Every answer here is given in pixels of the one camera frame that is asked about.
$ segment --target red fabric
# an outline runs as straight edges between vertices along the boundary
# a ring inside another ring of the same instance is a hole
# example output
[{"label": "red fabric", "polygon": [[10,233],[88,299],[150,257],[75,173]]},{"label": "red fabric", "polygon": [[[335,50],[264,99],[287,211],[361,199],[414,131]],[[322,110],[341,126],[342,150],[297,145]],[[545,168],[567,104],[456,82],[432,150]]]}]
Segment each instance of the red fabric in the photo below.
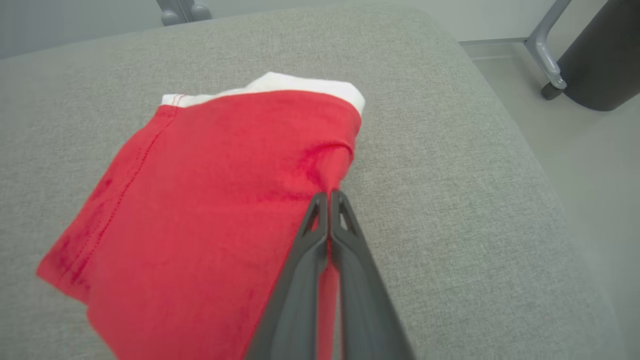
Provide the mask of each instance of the red fabric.
[{"label": "red fabric", "polygon": [[[88,306],[120,359],[240,359],[308,203],[338,188],[360,116],[278,91],[161,106],[120,150],[38,275]],[[320,279],[319,358],[337,273]]]}]

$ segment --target gray floor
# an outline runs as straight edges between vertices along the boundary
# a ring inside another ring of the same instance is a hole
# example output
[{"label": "gray floor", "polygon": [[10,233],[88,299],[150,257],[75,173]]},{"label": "gray floor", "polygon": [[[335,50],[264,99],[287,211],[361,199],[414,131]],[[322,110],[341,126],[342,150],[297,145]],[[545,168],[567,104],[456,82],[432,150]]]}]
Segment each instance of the gray floor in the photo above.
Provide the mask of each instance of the gray floor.
[{"label": "gray floor", "polygon": [[[557,51],[573,38],[555,37]],[[548,81],[524,45],[465,50],[549,176],[570,236],[614,305],[628,358],[640,359],[640,95],[610,112],[565,95],[546,101]]]}]

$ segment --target gray metal stand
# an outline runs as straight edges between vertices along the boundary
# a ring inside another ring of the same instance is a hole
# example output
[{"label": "gray metal stand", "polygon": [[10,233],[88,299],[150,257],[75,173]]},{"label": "gray metal stand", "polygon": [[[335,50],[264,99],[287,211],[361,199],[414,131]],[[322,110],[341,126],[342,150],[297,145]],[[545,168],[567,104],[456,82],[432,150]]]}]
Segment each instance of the gray metal stand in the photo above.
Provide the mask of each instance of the gray metal stand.
[{"label": "gray metal stand", "polygon": [[551,6],[551,9],[545,14],[545,17],[542,18],[542,21],[536,26],[536,29],[531,33],[531,36],[529,36],[524,43],[549,79],[550,83],[542,89],[542,95],[550,100],[562,93],[566,88],[566,83],[562,79],[562,76],[560,76],[560,67],[558,67],[557,62],[549,53],[547,37],[551,27],[553,27],[560,18],[560,15],[562,15],[564,9],[566,9],[570,2],[571,0],[556,0]]}]

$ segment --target white fabric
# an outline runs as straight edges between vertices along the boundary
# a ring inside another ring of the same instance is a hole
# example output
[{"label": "white fabric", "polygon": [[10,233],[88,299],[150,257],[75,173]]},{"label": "white fabric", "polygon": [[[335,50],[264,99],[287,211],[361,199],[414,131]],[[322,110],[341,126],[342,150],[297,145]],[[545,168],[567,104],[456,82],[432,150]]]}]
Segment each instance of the white fabric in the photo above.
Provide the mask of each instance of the white fabric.
[{"label": "white fabric", "polygon": [[188,106],[202,104],[223,96],[255,94],[259,92],[272,92],[279,90],[299,90],[328,94],[350,103],[354,108],[356,108],[356,110],[358,110],[359,114],[362,114],[362,109],[364,109],[364,97],[351,83],[334,80],[297,78],[296,76],[278,74],[276,72],[268,72],[244,88],[227,90],[216,95],[163,95],[162,105],[186,108]]}]

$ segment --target white wall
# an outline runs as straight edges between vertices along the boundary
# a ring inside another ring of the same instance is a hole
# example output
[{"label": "white wall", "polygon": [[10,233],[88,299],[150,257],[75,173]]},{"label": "white wall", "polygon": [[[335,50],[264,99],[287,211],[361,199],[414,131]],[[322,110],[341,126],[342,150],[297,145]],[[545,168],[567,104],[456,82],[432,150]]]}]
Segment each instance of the white wall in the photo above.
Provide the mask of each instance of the white wall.
[{"label": "white wall", "polygon": [[[196,0],[214,18],[380,0]],[[458,41],[527,37],[554,0],[387,0],[430,13]],[[162,26],[156,0],[0,0],[0,58]]]}]

